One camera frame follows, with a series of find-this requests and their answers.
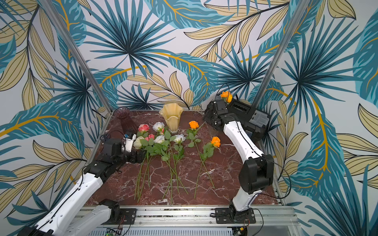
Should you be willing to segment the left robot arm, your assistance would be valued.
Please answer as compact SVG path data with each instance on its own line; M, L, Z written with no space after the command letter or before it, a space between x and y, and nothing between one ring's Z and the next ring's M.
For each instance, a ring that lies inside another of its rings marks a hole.
M77 184L48 213L20 236L86 236L102 224L134 223L136 210L122 210L116 201L102 200L89 214L74 221L84 204L121 167L142 161L135 149L136 137L108 139L96 160L84 167Z

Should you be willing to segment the white rose top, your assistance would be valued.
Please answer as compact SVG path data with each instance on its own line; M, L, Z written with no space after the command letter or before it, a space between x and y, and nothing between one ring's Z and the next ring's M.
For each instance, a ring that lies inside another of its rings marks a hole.
M157 133L157 136L159 136L160 134L159 134L159 130L161 129L161 128L163 128L164 127L164 136L166 135L166 133L168 133L168 136L173 136L168 130L165 130L165 125L164 125L164 123L162 123L162 122L157 122L157 123L155 123L154 125L153 125L153 130Z

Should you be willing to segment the orange rose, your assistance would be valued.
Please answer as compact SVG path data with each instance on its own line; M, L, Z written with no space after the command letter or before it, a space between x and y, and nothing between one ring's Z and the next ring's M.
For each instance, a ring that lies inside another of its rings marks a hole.
M210 173L209 173L207 166L206 166L206 161L214 155L215 146L212 142L209 142L209 143L207 143L203 146L202 151L199 150L199 144L201 143L201 139L197 137L197 134L198 134L198 132L201 128L202 128L202 125L199 125L199 123L197 121L190 121L189 122L189 129L187 130L187 135L188 135L188 138L190 140L187 147L195 148L195 150L198 153L199 159L200 159L200 167L199 167L197 180L196 180L196 187L195 187L196 190L197 190L197 187L198 187L199 178L200 178L202 173L205 173L208 176L209 181L211 183L211 186L213 188L215 187L213 180L212 180Z
M199 167L199 171L198 171L197 178L196 178L194 198L196 198L196 196L197 196L197 189L198 189L198 186L199 186L199 179L201 177L202 171L204 171L206 173L206 175L208 176L208 179L211 183L211 187L215 188L213 180L212 180L210 173L207 169L206 161L214 155L215 149L218 149L221 146L221 140L217 136L212 137L211 141L206 143L203 146L202 151L199 150L199 147L198 147L199 143L200 143L200 140L198 138L195 138L194 144L195 144L195 147L197 149L201 165Z
M224 102L226 103L226 104L229 104L229 103L231 103L231 101L232 101L232 99L233 99L233 95L229 92L229 91L223 91L222 93L221 93L221 99L223 99L224 100Z

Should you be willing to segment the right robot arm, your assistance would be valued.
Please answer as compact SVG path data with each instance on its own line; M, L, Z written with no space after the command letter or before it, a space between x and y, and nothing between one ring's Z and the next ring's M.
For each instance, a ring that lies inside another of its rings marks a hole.
M273 183L274 160L253 142L256 136L262 134L263 128L251 123L249 119L243 120L241 113L233 109L233 105L250 109L242 102L226 104L223 99L216 99L207 105L204 121L215 130L222 131L241 157L243 166L238 176L240 188L228 210L230 217L237 219L246 214L250 203Z

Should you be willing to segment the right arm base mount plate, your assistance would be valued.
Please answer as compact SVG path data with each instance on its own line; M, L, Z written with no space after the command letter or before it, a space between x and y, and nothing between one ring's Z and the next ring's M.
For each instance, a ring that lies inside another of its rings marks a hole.
M254 211L249 208L244 211L236 211L230 207L218 207L214 209L211 217L216 219L217 224L255 224Z

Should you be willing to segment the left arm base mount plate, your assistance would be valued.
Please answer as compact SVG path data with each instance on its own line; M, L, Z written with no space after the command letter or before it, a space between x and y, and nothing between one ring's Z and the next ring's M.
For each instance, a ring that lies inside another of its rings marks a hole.
M136 208L120 208L115 210L115 224L134 225L136 213Z

